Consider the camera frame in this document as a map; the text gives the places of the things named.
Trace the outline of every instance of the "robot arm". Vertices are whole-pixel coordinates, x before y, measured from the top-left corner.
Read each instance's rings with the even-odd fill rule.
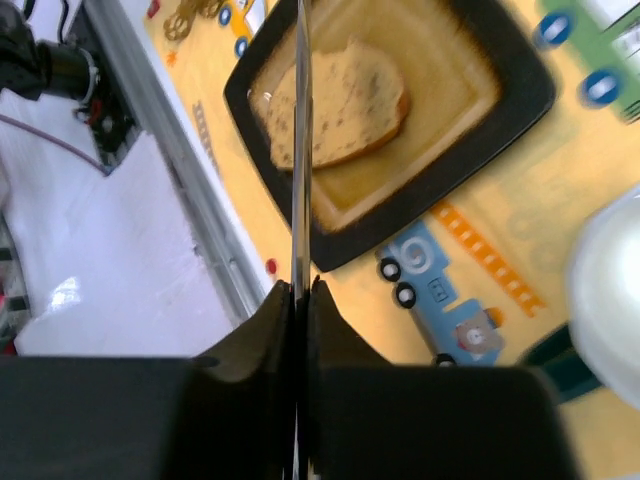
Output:
[[[0,92],[7,88],[28,100],[44,93],[86,104],[97,81],[87,51],[36,42],[22,11],[11,0],[0,0]]]

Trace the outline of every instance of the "cable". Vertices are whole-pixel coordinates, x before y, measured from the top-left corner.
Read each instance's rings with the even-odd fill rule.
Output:
[[[60,0],[60,2],[62,3],[62,13],[60,14],[60,23],[58,23],[58,43],[64,43],[63,32],[69,16],[69,2],[67,0]]]
[[[11,125],[13,127],[19,128],[20,130],[24,130],[25,132],[28,132],[32,135],[35,135],[36,137],[39,137],[43,140],[46,140],[47,142],[53,143],[54,145],[57,145],[58,147],[73,153],[76,157],[78,157],[79,159],[83,160],[84,162],[86,162],[87,164],[89,164],[91,167],[95,168],[96,170],[98,170],[101,174],[103,174],[105,177],[107,175],[109,175],[113,169],[106,167],[104,165],[102,165],[101,163],[96,162],[93,158],[91,158],[89,155],[87,155],[86,153],[78,150],[76,147],[74,147],[73,145],[68,144],[67,142],[60,140],[59,138],[56,138],[52,135],[49,135],[46,132],[43,132],[42,130],[39,130],[35,127],[32,127],[31,125],[27,125],[24,122],[21,122],[20,120],[16,120],[15,118],[11,118],[8,117],[6,115],[3,115],[0,113],[0,122],[6,123],[8,125]]]
[[[36,5],[36,0],[24,0],[24,7],[22,7],[22,14],[24,18],[29,20],[31,14],[33,13],[33,7]]]

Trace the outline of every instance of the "red dot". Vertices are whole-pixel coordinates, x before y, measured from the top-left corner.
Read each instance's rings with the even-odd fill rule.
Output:
[[[275,258],[270,258],[269,260],[267,260],[265,267],[267,268],[267,272],[269,272],[270,275],[275,275],[278,271],[278,262],[276,262]]]

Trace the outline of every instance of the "printed blue truck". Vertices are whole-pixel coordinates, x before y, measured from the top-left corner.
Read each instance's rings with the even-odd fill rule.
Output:
[[[453,308],[458,294],[446,275],[449,258],[417,222],[377,252],[380,274],[395,284],[394,296],[411,310],[434,354],[449,355],[458,365],[493,365],[504,347],[497,328],[503,315],[483,309],[475,299]]]

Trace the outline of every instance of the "white bowl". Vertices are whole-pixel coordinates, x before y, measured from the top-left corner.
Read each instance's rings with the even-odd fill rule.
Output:
[[[568,291],[576,350],[603,384],[640,409],[640,186],[589,221]]]

